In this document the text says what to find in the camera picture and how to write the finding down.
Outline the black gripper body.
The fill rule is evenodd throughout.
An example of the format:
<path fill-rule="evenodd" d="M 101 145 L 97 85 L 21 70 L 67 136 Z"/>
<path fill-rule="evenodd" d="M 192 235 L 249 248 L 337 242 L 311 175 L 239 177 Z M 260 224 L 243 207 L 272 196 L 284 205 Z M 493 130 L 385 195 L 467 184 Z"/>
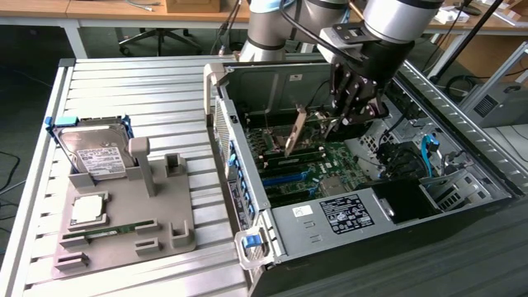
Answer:
<path fill-rule="evenodd" d="M 332 115 L 341 124 L 361 124 L 388 116 L 381 96 L 413 47 L 413 41 L 365 43 L 359 51 L 360 59 L 339 58 L 332 63 Z"/>

